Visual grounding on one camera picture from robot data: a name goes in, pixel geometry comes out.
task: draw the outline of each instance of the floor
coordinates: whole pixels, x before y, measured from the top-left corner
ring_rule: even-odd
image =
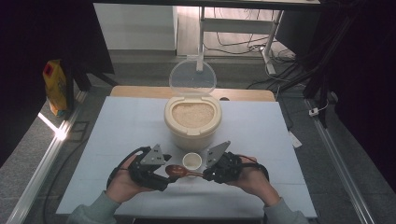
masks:
[[[241,40],[227,39],[230,42]],[[211,41],[217,43],[216,34]],[[306,101],[302,96],[304,83],[278,93],[276,87],[279,82],[265,74],[262,58],[254,55],[248,57],[212,56],[207,57],[206,61],[217,74],[218,88],[246,89],[250,84],[260,81],[250,88],[270,89],[274,92],[288,129],[303,143],[301,147],[295,149],[295,152],[318,213],[318,219],[312,220],[312,223],[362,223],[334,168],[329,151],[318,134],[318,129],[314,124],[315,119],[307,114]],[[111,58],[115,74],[109,74],[109,77],[121,85],[141,86],[168,86],[168,77],[172,68],[184,59],[181,53],[177,56],[112,53]],[[276,71],[281,72],[288,67],[288,64],[276,63],[275,67]],[[102,80],[91,75],[89,78],[92,88],[84,103],[80,105],[81,113],[67,140],[64,141],[60,154],[24,223],[63,223],[66,220],[66,217],[57,216],[54,212],[78,164],[78,158],[86,144],[85,140],[92,131],[101,105],[111,92],[111,87]],[[316,100],[309,100],[309,103],[315,105]],[[344,158],[375,223],[394,223],[396,195],[359,143],[337,118],[333,111],[335,104],[336,101],[331,100],[326,110],[328,131],[332,134],[333,141]],[[41,113],[57,127],[62,123],[62,119],[51,115],[48,103],[43,106]],[[35,168],[45,155],[53,136],[53,131],[42,120],[36,119],[6,165],[0,169],[0,189],[2,189],[0,191],[0,223],[6,223]],[[131,223],[128,217],[117,217],[117,219],[119,223]]]

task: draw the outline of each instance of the white tabletop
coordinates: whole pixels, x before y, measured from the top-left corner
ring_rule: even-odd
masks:
[[[186,154],[171,142],[163,121],[167,100],[107,97],[91,137],[58,208],[70,214],[79,204],[91,204],[106,188],[108,175],[131,151],[161,145],[171,154],[166,164],[181,164]],[[316,217],[278,103],[220,102],[222,122],[211,146],[231,141],[228,151],[254,156],[269,172],[272,185],[291,210]],[[156,171],[164,175],[164,167]],[[116,212],[133,217],[262,218],[262,201],[241,189],[186,177],[164,192],[145,192]]]

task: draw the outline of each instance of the small white cup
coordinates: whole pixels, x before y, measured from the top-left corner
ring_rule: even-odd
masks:
[[[200,155],[190,152],[183,157],[183,165],[190,171],[198,170],[201,167],[202,158]]]

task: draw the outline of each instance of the wall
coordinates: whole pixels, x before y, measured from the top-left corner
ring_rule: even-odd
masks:
[[[108,49],[176,49],[176,7],[119,4],[94,7]]]

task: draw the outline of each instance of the person's arm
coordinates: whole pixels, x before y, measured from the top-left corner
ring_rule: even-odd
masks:
[[[254,162],[256,158],[241,157],[242,162]],[[264,202],[264,213],[271,224],[305,224],[308,220],[300,211],[292,212],[285,201],[269,183],[265,175],[257,168],[246,167],[238,180],[227,183],[242,189],[244,192],[256,195]]]
[[[136,194],[151,189],[142,188],[129,177],[128,166],[134,160],[132,156],[127,160],[111,181],[106,191],[90,206],[80,205],[69,216],[67,224],[113,224],[117,223],[113,217],[117,208],[132,199]]]

